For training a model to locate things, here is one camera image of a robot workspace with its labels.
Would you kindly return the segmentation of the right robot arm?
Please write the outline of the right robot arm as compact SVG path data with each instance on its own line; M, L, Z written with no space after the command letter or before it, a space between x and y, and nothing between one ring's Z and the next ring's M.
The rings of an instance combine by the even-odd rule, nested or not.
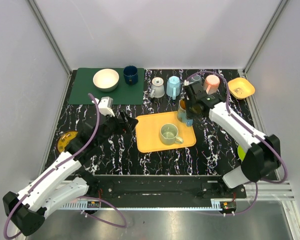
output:
M235 188L247 182L258 182L281 166L280 140L266 136L252 127L229 107L229 100L217 93L207 94L200 82L184 87L186 116L206 117L221 126L243 149L240 166L226 173L217 185L218 195L229 198Z

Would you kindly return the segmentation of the pink mug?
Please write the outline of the pink mug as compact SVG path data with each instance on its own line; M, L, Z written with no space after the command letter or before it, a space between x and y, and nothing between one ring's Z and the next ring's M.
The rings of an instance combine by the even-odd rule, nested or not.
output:
M216 75L208 75L203 83L203 89L208 95L212 95L218 91L220 85L220 79Z

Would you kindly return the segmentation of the grey-blue faceted mug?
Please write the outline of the grey-blue faceted mug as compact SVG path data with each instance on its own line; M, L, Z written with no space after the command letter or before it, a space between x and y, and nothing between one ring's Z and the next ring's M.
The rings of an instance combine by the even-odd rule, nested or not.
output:
M201 76L200 76L199 74L196 74L196 75L192 76L192 77L188 80L189 84L193 84L193 83L201 82L201 81L202 81L202 78L201 78Z

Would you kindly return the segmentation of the orange-inside blue floral mug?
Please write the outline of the orange-inside blue floral mug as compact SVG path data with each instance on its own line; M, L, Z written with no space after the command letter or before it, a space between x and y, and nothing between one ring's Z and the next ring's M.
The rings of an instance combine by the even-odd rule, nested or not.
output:
M187 112L186 112L186 105L185 100L181 99L178 104L178 110L177 110L177 119L186 124L187 127L191 127L193 125L192 119L187 119Z

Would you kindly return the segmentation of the light blue faceted mug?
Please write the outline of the light blue faceted mug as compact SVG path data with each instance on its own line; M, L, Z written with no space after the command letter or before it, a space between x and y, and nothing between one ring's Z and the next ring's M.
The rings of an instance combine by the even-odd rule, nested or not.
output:
M166 94L172 98L173 101L176 100L177 96L181 92L181 82L180 78L177 76L171 76L168 79L166 86Z

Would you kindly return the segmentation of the pale green mug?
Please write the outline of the pale green mug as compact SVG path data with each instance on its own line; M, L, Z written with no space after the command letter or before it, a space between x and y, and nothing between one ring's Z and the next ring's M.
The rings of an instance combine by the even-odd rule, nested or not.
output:
M164 124L159 132L160 141L167 146L173 144L183 144L184 140L179 136L178 128L172 124Z

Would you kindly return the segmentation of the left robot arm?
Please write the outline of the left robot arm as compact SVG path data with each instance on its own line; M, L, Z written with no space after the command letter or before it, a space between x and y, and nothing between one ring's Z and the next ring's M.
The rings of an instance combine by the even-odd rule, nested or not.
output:
M82 173L67 185L57 188L70 174L90 160L94 151L113 135L131 134L138 120L124 111L118 116L96 114L96 122L86 121L75 138L69 141L57 159L32 183L19 192L7 192L3 198L7 221L4 238L9 240L8 226L13 223L21 234L35 233L50 214L68 201L81 196L93 198L98 193L97 179Z

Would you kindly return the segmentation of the pale blue-grey mug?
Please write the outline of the pale blue-grey mug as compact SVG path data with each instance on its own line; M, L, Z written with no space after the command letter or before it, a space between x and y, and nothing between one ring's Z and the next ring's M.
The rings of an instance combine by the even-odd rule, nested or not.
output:
M164 80L161 77L154 77L151 82L150 98L163 97L165 95Z

